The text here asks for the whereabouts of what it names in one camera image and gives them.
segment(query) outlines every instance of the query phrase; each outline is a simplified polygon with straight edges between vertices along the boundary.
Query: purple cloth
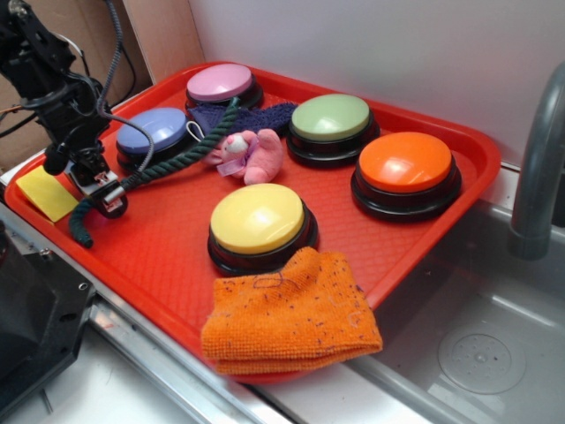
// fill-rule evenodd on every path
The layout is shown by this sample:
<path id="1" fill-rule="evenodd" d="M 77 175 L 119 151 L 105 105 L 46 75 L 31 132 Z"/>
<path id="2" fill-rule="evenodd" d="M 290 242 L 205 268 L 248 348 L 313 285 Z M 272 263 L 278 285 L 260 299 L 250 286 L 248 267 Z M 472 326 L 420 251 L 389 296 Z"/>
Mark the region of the purple cloth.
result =
<path id="1" fill-rule="evenodd" d="M 295 103 L 285 102 L 264 110 L 240 109 L 230 133 L 241 133 L 244 130 L 256 133 L 263 128 L 270 128 L 280 134 L 286 130 L 292 118 L 292 112 L 297 106 Z M 189 109 L 188 112 L 202 128 L 204 135 L 208 135 L 220 123 L 226 109 L 225 106 L 216 104 L 200 104 Z"/>

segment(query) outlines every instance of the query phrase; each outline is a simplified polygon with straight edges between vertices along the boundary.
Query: green rope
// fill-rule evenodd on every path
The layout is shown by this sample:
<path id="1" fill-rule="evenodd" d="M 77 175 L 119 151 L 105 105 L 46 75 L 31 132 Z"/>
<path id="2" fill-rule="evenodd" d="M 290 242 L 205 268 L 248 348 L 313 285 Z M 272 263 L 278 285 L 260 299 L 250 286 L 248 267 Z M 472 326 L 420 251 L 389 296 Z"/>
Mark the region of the green rope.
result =
<path id="1" fill-rule="evenodd" d="M 94 204 L 90 199 L 83 199 L 72 211 L 71 218 L 69 219 L 69 230 L 71 231 L 72 238 L 87 249 L 93 246 L 94 240 L 90 237 L 83 219 L 93 207 Z"/>
<path id="2" fill-rule="evenodd" d="M 129 192 L 134 188 L 148 184 L 156 179 L 167 177 L 198 162 L 214 150 L 222 138 L 228 134 L 230 128 L 236 122 L 238 106 L 239 99 L 234 97 L 224 112 L 222 121 L 195 147 L 167 161 L 150 166 L 142 172 L 131 175 L 120 182 L 122 188 Z M 93 207 L 94 204 L 89 199 L 83 199 L 72 211 L 71 218 L 69 219 L 69 231 L 72 238 L 86 248 L 92 247 L 94 241 L 90 237 L 83 221 Z"/>

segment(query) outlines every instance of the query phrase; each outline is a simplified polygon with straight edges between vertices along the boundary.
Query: orange cloth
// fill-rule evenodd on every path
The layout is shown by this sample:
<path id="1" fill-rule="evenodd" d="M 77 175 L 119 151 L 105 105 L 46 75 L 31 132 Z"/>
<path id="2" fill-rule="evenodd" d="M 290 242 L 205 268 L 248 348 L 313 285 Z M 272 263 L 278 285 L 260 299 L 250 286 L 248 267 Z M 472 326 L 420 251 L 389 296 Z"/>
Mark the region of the orange cloth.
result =
<path id="1" fill-rule="evenodd" d="M 382 349 L 340 253 L 305 247 L 280 272 L 215 280 L 214 296 L 201 337 L 221 374 L 311 370 Z"/>

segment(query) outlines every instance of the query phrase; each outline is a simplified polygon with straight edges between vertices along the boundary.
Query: pink stuffed toy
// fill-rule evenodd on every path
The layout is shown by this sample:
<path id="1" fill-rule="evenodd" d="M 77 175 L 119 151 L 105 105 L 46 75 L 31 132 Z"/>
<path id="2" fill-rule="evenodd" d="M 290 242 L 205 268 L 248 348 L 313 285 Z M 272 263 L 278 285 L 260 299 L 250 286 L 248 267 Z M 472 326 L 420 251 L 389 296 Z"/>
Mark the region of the pink stuffed toy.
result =
<path id="1" fill-rule="evenodd" d="M 275 131 L 231 134 L 202 162 L 217 165 L 223 177 L 242 178 L 246 186 L 268 183 L 283 166 L 283 144 Z"/>

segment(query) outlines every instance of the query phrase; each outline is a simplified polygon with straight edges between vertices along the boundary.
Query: yellow sponge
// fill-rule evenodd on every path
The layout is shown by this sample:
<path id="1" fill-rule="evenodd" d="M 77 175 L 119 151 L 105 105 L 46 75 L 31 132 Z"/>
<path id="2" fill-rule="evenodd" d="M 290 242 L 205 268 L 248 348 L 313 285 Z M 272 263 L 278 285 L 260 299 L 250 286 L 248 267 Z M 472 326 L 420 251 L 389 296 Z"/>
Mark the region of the yellow sponge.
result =
<path id="1" fill-rule="evenodd" d="M 43 214 L 56 223 L 79 203 L 57 181 L 39 166 L 16 181 L 19 189 Z"/>

